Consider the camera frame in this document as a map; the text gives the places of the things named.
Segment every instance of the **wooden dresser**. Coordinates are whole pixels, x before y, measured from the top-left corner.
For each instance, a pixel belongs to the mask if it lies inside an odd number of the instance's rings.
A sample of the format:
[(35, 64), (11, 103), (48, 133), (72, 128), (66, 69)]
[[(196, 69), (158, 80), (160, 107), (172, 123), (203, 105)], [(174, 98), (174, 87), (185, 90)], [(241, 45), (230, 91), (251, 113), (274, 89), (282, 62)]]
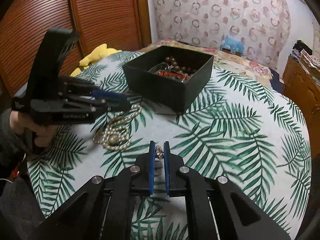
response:
[(282, 78), (284, 95), (299, 106), (306, 119), (313, 158), (320, 154), (320, 87), (308, 69), (289, 57)]

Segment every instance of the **louvered wardrobe door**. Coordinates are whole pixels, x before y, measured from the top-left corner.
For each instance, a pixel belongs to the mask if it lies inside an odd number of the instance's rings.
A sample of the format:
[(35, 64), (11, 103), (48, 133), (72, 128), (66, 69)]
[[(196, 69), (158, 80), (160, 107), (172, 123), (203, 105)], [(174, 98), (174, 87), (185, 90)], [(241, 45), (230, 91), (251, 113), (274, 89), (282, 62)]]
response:
[[(28, 81), (42, 38), (53, 26), (72, 29), (68, 0), (15, 0), (1, 20), (0, 74), (11, 96)], [(61, 73), (69, 73), (81, 58), (76, 46)]]
[(76, 0), (88, 51), (106, 43), (109, 48), (142, 47), (136, 0)]

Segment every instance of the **black box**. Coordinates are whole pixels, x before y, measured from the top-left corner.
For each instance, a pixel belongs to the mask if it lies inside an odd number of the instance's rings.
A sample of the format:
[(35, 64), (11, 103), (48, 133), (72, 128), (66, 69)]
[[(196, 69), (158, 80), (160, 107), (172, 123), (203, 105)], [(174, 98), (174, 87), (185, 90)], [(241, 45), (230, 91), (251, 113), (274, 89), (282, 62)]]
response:
[[(186, 82), (149, 73), (154, 66), (173, 56), (180, 67), (197, 72)], [(213, 56), (198, 51), (161, 46), (123, 65), (129, 89), (177, 113), (184, 113), (211, 77)]]

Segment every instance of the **white cable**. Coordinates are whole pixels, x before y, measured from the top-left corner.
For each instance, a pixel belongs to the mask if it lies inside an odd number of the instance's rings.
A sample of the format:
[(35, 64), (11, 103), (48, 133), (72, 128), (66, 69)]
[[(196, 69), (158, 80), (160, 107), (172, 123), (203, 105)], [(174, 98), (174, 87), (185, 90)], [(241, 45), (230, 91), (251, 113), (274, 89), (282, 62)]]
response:
[(5, 181), (7, 181), (7, 182), (12, 183), (12, 181), (10, 181), (10, 180), (8, 180), (8, 179), (2, 179), (2, 178), (0, 178), (0, 180), (5, 180)]

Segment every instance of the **pearl necklace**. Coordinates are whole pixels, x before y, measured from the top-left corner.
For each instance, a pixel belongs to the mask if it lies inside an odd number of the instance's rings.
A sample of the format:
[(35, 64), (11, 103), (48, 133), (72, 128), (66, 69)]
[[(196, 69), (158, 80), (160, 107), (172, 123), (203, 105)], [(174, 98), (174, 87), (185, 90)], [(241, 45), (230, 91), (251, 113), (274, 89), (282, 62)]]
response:
[(129, 127), (126, 125), (120, 125), (123, 123), (127, 123), (131, 121), (133, 118), (137, 117), (141, 111), (142, 107), (139, 105), (131, 106), (131, 110), (136, 110), (128, 117), (119, 119), (118, 118), (123, 115), (125, 112), (117, 113), (109, 122), (104, 131), (97, 131), (96, 135), (93, 137), (93, 142), (97, 144), (101, 144), (103, 148), (109, 151), (122, 151), (127, 149), (130, 146), (131, 139), (129, 138)]

